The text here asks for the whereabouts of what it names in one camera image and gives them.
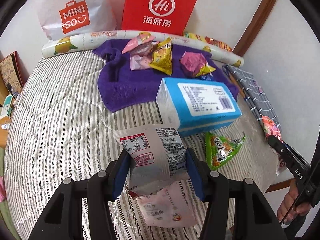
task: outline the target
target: barcode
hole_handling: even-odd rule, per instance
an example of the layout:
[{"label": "barcode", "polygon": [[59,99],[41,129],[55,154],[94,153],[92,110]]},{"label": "barcode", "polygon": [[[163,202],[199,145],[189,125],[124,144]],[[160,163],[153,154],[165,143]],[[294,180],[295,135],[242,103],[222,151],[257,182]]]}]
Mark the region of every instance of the barcode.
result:
[{"label": "barcode", "polygon": [[223,109],[232,109],[232,104],[229,98],[219,97],[220,103],[222,104]]},{"label": "barcode", "polygon": [[154,211],[154,212],[150,212],[150,215],[155,217],[155,216],[158,216],[158,215],[162,215],[164,212],[162,210],[159,210],[159,211]]}]

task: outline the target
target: screw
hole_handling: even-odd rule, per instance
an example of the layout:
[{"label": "screw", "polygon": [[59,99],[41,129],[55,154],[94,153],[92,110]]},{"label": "screw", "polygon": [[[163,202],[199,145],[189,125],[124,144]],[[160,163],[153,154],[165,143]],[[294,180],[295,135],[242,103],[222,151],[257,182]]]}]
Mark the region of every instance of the screw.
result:
[{"label": "screw", "polygon": [[63,183],[66,184],[66,185],[68,185],[71,181],[72,181],[71,178],[65,178],[65,179],[63,180]]},{"label": "screw", "polygon": [[98,172],[98,177],[102,178],[102,177],[106,176],[106,174],[107,173],[105,171],[99,171]]},{"label": "screw", "polygon": [[246,183],[246,184],[253,184],[253,179],[251,179],[251,178],[245,178],[244,179],[244,182]]},{"label": "screw", "polygon": [[212,177],[219,177],[219,172],[217,172],[217,171],[211,171],[211,172],[210,172],[210,175],[211,175]]}]

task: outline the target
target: wrapping paper roll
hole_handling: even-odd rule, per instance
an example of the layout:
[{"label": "wrapping paper roll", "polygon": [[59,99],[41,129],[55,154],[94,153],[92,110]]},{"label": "wrapping paper roll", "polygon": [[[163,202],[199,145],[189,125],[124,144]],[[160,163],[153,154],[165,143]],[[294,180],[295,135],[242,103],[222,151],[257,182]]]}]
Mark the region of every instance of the wrapping paper roll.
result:
[{"label": "wrapping paper roll", "polygon": [[[79,34],[71,37],[66,37],[58,41],[52,41],[42,47],[42,55],[44,58],[49,58],[55,55],[75,52],[80,50],[95,49],[106,40],[133,39],[142,31],[106,31]],[[232,52],[221,49],[217,46],[208,44],[203,41],[193,40],[183,36],[150,32],[156,38],[155,41],[164,41],[170,37],[173,44],[187,46],[195,49],[202,49],[212,54],[212,59],[222,63],[230,64],[235,67],[241,67],[244,59]]]}]

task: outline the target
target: picture frame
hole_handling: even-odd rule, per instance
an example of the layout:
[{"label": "picture frame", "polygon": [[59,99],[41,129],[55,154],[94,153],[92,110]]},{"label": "picture frame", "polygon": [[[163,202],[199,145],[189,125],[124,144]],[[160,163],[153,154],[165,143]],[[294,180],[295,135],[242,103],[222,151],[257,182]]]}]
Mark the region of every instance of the picture frame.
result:
[{"label": "picture frame", "polygon": [[0,73],[5,86],[13,97],[16,98],[21,94],[24,83],[21,77],[16,51],[0,62]]}]

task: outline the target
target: tissue box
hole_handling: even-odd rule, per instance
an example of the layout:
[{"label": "tissue box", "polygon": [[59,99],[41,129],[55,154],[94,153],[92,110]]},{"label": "tissue box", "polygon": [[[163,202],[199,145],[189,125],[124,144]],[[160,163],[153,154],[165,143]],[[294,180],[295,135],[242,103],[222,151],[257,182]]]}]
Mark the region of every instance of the tissue box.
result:
[{"label": "tissue box", "polygon": [[156,97],[162,122],[181,136],[232,124],[241,111],[224,83],[200,79],[163,78]]}]

